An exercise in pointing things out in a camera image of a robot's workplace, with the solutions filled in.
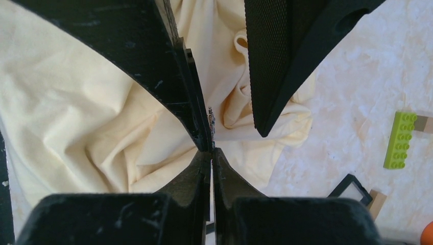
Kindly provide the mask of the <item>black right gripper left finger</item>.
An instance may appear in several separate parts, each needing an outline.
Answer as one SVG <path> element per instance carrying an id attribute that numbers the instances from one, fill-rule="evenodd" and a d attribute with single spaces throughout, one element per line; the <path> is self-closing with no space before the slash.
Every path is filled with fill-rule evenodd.
<path id="1" fill-rule="evenodd" d="M 204 244 L 211 154 L 197 152 L 155 193 L 64 193 L 43 198 L 17 244 Z"/>

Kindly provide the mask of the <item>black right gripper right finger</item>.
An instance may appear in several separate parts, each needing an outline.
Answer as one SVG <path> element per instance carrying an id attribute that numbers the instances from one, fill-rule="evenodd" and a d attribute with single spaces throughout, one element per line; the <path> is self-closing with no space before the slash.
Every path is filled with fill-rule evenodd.
<path id="1" fill-rule="evenodd" d="M 267 197 L 212 153 L 216 244 L 383 244 L 368 210 L 342 198 Z"/>

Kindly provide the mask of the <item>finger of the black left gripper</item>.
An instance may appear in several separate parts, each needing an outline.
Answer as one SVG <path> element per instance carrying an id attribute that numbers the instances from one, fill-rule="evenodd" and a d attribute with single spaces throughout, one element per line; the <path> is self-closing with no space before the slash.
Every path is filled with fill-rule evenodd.
<path id="1" fill-rule="evenodd" d="M 267 137 L 289 99 L 382 0 L 245 1 L 255 128 Z"/>
<path id="2" fill-rule="evenodd" d="M 195 61 L 169 1 L 19 1 L 129 75 L 185 127 L 202 152 L 212 139 Z"/>

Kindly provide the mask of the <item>blue leaf brooch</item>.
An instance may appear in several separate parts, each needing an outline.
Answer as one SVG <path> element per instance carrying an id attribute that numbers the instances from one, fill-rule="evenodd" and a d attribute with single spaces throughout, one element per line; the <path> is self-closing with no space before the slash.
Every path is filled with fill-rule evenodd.
<path id="1" fill-rule="evenodd" d="M 208 121 L 210 126 L 211 138 L 213 140 L 215 134 L 215 117 L 211 107 L 208 107 Z"/>

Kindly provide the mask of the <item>green long lego brick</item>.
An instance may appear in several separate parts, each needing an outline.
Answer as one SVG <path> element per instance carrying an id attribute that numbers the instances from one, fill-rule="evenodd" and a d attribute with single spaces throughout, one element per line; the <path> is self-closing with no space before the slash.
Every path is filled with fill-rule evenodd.
<path id="1" fill-rule="evenodd" d="M 402 111 L 395 113 L 383 168 L 394 170 L 405 167 L 416 120 L 415 113 Z"/>

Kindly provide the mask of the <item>wooden block on green brick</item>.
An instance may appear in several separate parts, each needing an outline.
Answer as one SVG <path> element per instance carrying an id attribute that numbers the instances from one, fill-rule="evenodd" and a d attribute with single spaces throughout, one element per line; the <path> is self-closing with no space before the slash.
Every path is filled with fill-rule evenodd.
<path id="1" fill-rule="evenodd" d="M 414 122 L 414 131 L 432 134 L 433 118 L 428 116 L 417 115 L 417 119 Z"/>

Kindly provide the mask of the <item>orange round object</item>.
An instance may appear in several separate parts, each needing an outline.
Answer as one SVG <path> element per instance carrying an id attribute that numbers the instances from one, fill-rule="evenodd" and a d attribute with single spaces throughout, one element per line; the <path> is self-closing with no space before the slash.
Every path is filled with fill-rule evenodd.
<path id="1" fill-rule="evenodd" d="M 430 222 L 422 231 L 420 245 L 433 245 L 433 222 Z"/>

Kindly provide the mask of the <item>black cube frame right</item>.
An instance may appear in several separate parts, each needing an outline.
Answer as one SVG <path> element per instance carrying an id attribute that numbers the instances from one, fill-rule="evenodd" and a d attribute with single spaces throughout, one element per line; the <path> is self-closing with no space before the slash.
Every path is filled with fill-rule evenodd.
<path id="1" fill-rule="evenodd" d="M 352 174 L 347 174 L 328 197 L 353 199 L 364 206 L 368 206 L 373 200 L 360 181 Z"/>

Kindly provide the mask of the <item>wooden block near frame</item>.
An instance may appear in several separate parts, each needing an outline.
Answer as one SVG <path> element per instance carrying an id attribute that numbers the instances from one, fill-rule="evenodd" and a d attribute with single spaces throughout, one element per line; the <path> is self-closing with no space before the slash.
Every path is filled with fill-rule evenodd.
<path id="1" fill-rule="evenodd" d="M 367 209 L 369 210 L 372 219 L 375 221 L 388 196 L 374 189 L 372 189 L 369 194 L 372 197 L 372 201 L 367 206 Z"/>

